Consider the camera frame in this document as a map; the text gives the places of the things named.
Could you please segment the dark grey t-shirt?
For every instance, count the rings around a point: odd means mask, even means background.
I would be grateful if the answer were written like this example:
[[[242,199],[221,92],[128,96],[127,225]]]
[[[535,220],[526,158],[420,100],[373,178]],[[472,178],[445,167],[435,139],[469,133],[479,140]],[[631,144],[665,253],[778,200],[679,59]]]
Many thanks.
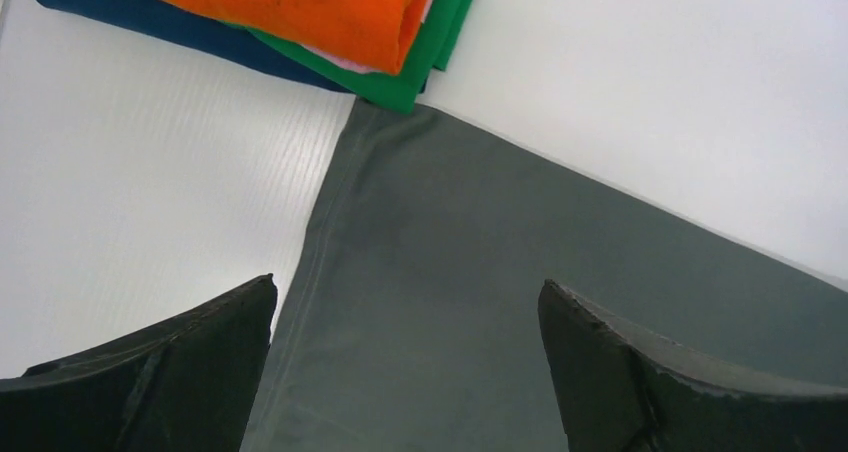
[[[847,295],[439,110],[357,101],[245,451],[572,451],[554,281],[717,359],[847,391]]]

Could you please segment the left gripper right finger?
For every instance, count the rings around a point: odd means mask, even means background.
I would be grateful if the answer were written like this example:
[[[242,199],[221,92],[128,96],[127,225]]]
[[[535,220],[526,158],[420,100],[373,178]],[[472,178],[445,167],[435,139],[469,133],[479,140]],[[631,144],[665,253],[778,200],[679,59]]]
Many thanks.
[[[847,391],[729,363],[546,281],[538,319],[572,451],[843,451]]]

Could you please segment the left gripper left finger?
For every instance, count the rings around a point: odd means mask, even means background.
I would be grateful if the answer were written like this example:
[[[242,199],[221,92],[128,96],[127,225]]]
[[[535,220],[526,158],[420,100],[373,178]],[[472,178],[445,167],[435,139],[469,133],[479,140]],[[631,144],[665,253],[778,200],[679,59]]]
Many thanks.
[[[256,277],[189,311],[1,383],[5,451],[236,451],[278,291]]]

